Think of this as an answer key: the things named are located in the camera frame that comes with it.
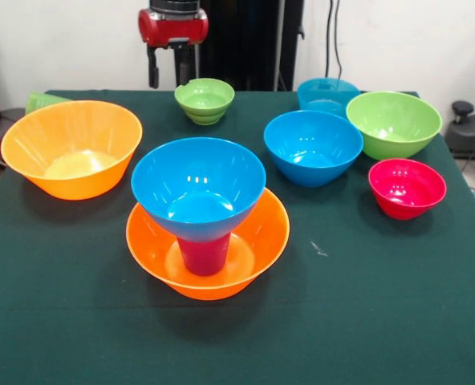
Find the blue bowl in orange bowl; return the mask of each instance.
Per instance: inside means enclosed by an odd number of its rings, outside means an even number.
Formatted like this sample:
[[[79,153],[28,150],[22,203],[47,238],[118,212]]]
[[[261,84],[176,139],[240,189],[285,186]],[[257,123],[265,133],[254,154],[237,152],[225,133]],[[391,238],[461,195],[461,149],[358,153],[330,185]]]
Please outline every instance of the blue bowl in orange bowl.
[[[264,141],[278,169],[304,187],[333,181],[363,149],[363,137],[353,124],[320,111],[293,111],[276,117],[266,126]]]
[[[234,142],[209,137],[174,140],[134,168],[137,201],[163,229],[188,242],[228,235],[266,186],[261,161]]]

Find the green bowl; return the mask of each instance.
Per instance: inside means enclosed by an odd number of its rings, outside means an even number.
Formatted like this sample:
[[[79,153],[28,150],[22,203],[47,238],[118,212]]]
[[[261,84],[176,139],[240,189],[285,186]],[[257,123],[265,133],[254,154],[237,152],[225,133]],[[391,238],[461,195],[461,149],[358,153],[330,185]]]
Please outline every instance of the green bowl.
[[[356,96],[347,106],[347,117],[363,134],[363,151],[377,160],[413,156],[430,143],[443,124],[429,103],[392,91]]]
[[[177,87],[175,99],[194,123],[215,124],[232,103],[234,89],[218,79],[193,79]]]

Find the blue bowl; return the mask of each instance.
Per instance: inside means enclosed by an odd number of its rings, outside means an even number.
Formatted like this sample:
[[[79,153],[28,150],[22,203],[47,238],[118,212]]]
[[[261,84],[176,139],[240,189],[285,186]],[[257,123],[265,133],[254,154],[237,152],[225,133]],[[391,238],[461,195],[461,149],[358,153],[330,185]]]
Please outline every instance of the blue bowl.
[[[360,131],[348,120],[320,111],[293,111],[264,131],[273,162],[292,182],[327,184],[345,172],[363,150]]]
[[[228,140],[174,140],[145,155],[132,192],[161,227],[191,242],[223,237],[252,210],[266,185],[261,161]]]
[[[348,102],[360,91],[344,80],[321,78],[300,84],[297,95],[301,110],[323,111],[347,119]]]

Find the table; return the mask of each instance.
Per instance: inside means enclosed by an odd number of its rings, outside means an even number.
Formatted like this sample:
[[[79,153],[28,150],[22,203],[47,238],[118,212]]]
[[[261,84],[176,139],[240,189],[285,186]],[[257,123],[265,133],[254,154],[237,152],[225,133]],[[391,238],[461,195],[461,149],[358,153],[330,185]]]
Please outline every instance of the table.
[[[56,91],[134,111],[144,137],[123,180],[78,202],[15,172],[0,184],[0,383],[475,383],[475,201],[438,136],[415,156],[449,193],[413,221],[380,212],[361,155],[322,188],[274,167],[262,131],[294,93],[238,92],[226,117],[192,124],[171,92]],[[278,262],[239,295],[184,298],[145,273],[124,228],[130,171],[186,136],[261,158],[290,216]]]

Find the white wall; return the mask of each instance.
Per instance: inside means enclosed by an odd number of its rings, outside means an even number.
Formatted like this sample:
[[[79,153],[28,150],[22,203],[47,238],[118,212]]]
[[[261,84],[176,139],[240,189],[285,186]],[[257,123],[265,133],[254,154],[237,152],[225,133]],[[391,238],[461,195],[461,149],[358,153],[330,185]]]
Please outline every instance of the white wall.
[[[324,75],[329,0],[305,0],[295,86]],[[417,90],[449,120],[455,99],[475,104],[475,0],[341,0],[343,78],[363,89]],[[31,91],[148,89],[137,13],[148,0],[0,0],[0,105]],[[158,50],[161,89],[173,53]],[[335,62],[331,75],[337,75]]]
[[[325,73],[330,1],[305,3],[296,87]],[[338,28],[343,79],[357,87],[416,90],[443,114],[445,127],[452,101],[475,104],[475,0],[341,0]]]
[[[148,89],[137,15],[148,0],[0,0],[0,108],[32,91]],[[172,50],[157,50],[160,89],[173,89]]]

